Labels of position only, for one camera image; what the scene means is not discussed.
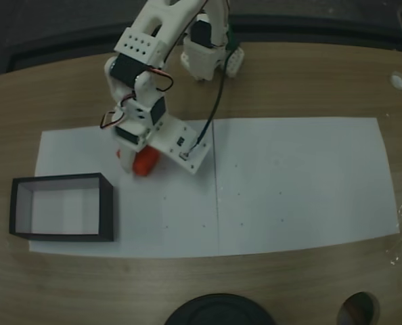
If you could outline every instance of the black cable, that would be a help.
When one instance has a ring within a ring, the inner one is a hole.
[[[119,124],[119,122],[121,122],[121,120],[123,120],[123,118],[125,117],[125,114],[123,113],[117,120],[113,121],[113,122],[109,122],[108,124],[104,125],[105,122],[105,118],[107,117],[108,114],[115,114],[115,112],[107,112],[103,115],[102,120],[100,121],[100,129],[106,129],[107,127],[111,126],[111,125],[117,125]]]
[[[198,136],[198,139],[196,140],[195,145],[191,148],[191,150],[194,149],[197,145],[199,145],[201,143],[202,139],[204,138],[204,136],[208,130],[208,127],[210,126],[210,124],[213,120],[213,117],[216,114],[217,108],[219,107],[219,103],[221,102],[221,98],[222,98],[223,85],[225,84],[225,76],[227,74],[228,61],[229,61],[230,57],[233,55],[233,53],[236,51],[236,49],[237,48],[235,48],[233,51],[231,51],[228,54],[227,58],[225,59],[225,63],[223,65],[222,77],[221,77],[221,84],[219,85],[219,92],[216,97],[215,105],[213,106],[212,112],[210,113],[210,116],[208,117],[208,120],[207,120],[204,128],[202,129],[200,135]]]
[[[200,8],[200,10],[195,14],[195,16],[187,23],[186,27],[183,29],[183,32],[181,32],[181,34],[177,37],[177,39],[175,40],[173,46],[171,46],[171,48],[169,49],[169,52],[167,53],[167,55],[165,56],[165,59],[163,60],[164,63],[166,63],[166,61],[168,60],[169,55],[171,54],[171,52],[173,51],[174,47],[177,45],[177,43],[179,42],[181,36],[183,36],[183,34],[185,33],[185,31],[187,30],[187,28],[189,27],[189,25],[192,23],[192,20],[194,20],[196,18],[196,16],[198,16],[198,14],[201,12],[202,8],[204,8],[204,6],[206,5],[208,0],[206,0],[202,7]]]
[[[155,68],[153,68],[153,67],[150,67],[150,70],[149,70],[149,71],[150,71],[150,72],[153,72],[154,74],[157,74],[158,76],[165,77],[165,78],[167,78],[167,79],[169,79],[169,80],[171,81],[171,84],[170,84],[167,88],[165,88],[165,89],[156,88],[157,90],[162,91],[162,92],[165,92],[165,91],[168,91],[169,89],[171,89],[171,88],[173,87],[173,85],[174,85],[174,78],[173,78],[170,74],[168,74],[168,73],[166,73],[166,72],[164,72],[164,73],[156,72],[156,71],[155,71]]]
[[[130,95],[126,95],[125,97],[123,97],[123,99],[120,101],[120,107],[122,107],[122,105],[125,103],[125,101],[131,99],[131,98],[135,98],[135,92],[132,91],[132,93]]]

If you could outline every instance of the dark background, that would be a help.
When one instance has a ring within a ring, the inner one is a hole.
[[[112,51],[112,44],[144,3],[144,0],[0,0],[0,74],[7,69]],[[401,4],[402,0],[231,0],[231,14],[271,15],[271,21],[279,19],[280,25],[286,17],[306,18],[303,22],[287,20],[288,28],[309,21],[313,25],[332,20],[340,26],[346,24],[346,29],[356,26],[355,34],[365,26],[362,35],[371,28],[373,33],[380,31],[399,38],[402,32],[397,8]],[[287,39],[281,36],[276,40]],[[290,41],[305,40],[291,37]]]

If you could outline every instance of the black round object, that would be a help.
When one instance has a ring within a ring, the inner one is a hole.
[[[261,306],[247,298],[206,295],[188,301],[168,318],[165,325],[276,325]]]

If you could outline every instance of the white paper sheet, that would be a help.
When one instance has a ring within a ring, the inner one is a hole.
[[[190,123],[201,130],[203,121]],[[206,134],[213,142],[212,133]],[[102,173],[115,187],[115,242],[30,241],[42,253],[111,257],[218,254],[213,151],[195,176],[163,156],[149,177],[127,175],[109,131],[85,127],[42,133],[36,176]]]
[[[99,188],[36,191],[31,228],[34,234],[97,234]]]
[[[197,130],[203,125],[192,123]],[[147,178],[121,169],[107,131],[43,132],[36,176],[103,173],[118,194],[118,231],[116,242],[31,241],[30,250],[201,257],[327,246],[397,232],[376,119],[231,119],[215,121],[214,132],[216,161],[212,150],[197,175],[163,158]],[[207,136],[213,142],[211,132]]]
[[[214,134],[221,255],[398,232],[376,119],[231,119]]]

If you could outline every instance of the wire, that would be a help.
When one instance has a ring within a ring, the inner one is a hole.
[[[121,114],[121,116],[120,116],[119,119],[117,119],[117,120],[115,120],[115,121],[113,121],[113,122],[110,122],[110,123],[104,125],[104,122],[105,122],[105,120],[106,120],[106,117],[107,117],[108,115],[113,115],[113,114],[115,114],[115,111],[111,110],[111,111],[109,111],[109,112],[106,112],[106,113],[103,115],[102,120],[100,121],[100,129],[103,130],[103,129],[107,129],[108,127],[116,126],[116,125],[120,124],[120,122],[121,122],[121,121],[124,119],[124,117],[125,117],[125,114],[124,114],[124,112],[123,112],[123,113]]]
[[[166,77],[171,81],[171,84],[167,88],[165,88],[165,89],[157,88],[157,90],[165,92],[165,91],[168,91],[169,89],[171,89],[172,86],[174,85],[174,79],[172,78],[172,76],[169,73],[166,73],[162,70],[159,70],[159,69],[156,69],[153,67],[150,67],[149,71],[151,71],[159,76]]]
[[[227,67],[228,67],[228,61],[230,59],[230,57],[234,54],[234,52],[236,51],[237,48],[233,49],[227,56],[227,58],[225,59],[225,63],[223,65],[223,71],[222,71],[222,76],[221,76],[221,84],[219,85],[219,91],[216,97],[216,102],[215,105],[213,106],[212,112],[210,113],[210,116],[208,117],[208,120],[204,126],[204,128],[202,129],[200,135],[198,136],[198,139],[196,140],[196,143],[192,146],[192,148],[190,148],[189,152],[186,154],[189,155],[190,152],[196,148],[202,141],[202,139],[204,138],[204,136],[206,135],[206,132],[208,130],[208,127],[210,126],[213,117],[216,114],[217,108],[219,107],[219,103],[221,102],[221,98],[222,98],[222,92],[223,92],[223,86],[225,83],[225,75],[227,74]]]
[[[129,95],[126,95],[125,97],[122,98],[122,100],[120,101],[120,107],[122,107],[122,105],[125,103],[125,101],[134,98],[135,97],[135,93],[132,92]]]
[[[189,25],[192,23],[192,20],[194,20],[196,18],[196,16],[198,16],[198,14],[201,12],[201,10],[204,8],[204,6],[206,5],[208,0],[204,1],[204,3],[202,4],[200,10],[198,10],[198,12],[195,14],[195,16],[187,23],[186,27],[183,29],[183,31],[181,32],[181,34],[177,37],[177,39],[175,40],[173,46],[171,46],[171,48],[169,49],[169,52],[167,53],[167,55],[165,56],[165,59],[163,60],[164,63],[166,63],[166,61],[168,60],[169,55],[171,54],[171,52],[173,51],[174,47],[177,45],[177,43],[179,42],[181,36],[185,33],[186,29],[189,27]]]

